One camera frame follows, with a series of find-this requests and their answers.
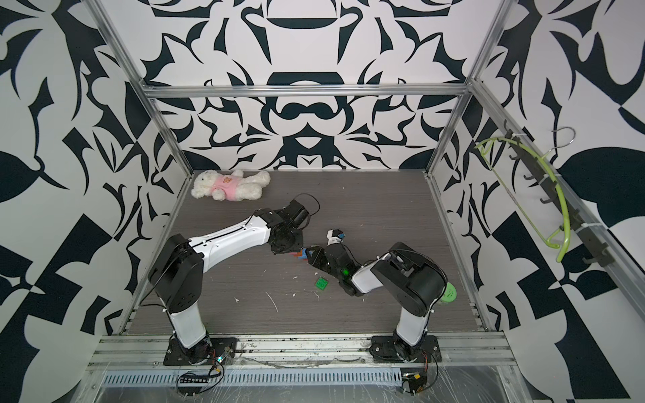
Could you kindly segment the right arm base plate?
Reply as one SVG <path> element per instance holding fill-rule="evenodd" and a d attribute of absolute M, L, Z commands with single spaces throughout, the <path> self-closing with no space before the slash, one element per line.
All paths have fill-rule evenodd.
<path fill-rule="evenodd" d="M 369 353 L 374 361 L 379 363 L 424 363 L 426 360 L 441 363 L 443 361 L 438 339 L 432 335 L 423 336 L 415 346 L 406 344 L 396 335 L 373 336 Z"/>

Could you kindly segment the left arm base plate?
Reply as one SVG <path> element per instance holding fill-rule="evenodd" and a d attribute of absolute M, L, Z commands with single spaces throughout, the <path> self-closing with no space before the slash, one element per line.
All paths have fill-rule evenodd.
<path fill-rule="evenodd" d="M 237 338 L 203 339 L 188 349 L 176 335 L 171 335 L 163 364 L 168 367 L 212 364 L 215 361 L 224 364 L 235 357 L 237 342 Z"/>

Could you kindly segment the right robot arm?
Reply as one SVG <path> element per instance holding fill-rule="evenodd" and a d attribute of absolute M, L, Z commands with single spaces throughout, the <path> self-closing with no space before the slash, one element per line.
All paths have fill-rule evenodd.
<path fill-rule="evenodd" d="M 302 255 L 309 265 L 334 277 L 351 297 L 386 289 L 401 306 L 394 338 L 410 349 L 421 344 L 431 311 L 448 290 L 443 270 L 401 242 L 364 265 L 357 264 L 343 243 L 310 246 L 302 250 Z"/>

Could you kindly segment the dark green lego brick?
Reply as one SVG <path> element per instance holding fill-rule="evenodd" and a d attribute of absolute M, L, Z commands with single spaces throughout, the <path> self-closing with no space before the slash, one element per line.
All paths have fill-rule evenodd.
<path fill-rule="evenodd" d="M 319 290 L 325 290 L 327 288 L 328 284 L 329 284 L 329 282 L 326 279 L 320 277 L 320 278 L 317 279 L 317 281 L 315 283 L 315 287 L 317 287 L 317 289 L 319 289 Z"/>

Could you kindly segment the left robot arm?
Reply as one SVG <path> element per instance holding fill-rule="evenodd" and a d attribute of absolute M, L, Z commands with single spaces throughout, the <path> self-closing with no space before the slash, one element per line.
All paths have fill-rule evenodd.
<path fill-rule="evenodd" d="M 198 307 L 203 275 L 264 244 L 274 255 L 301 251 L 303 229 L 310 216 L 302 203 L 292 200 L 282 209 L 258 209 L 242 222 L 214 233 L 193 238 L 176 234 L 166 240 L 148 281 L 162 301 L 181 347 L 194 349 L 207 343 L 208 332 Z"/>

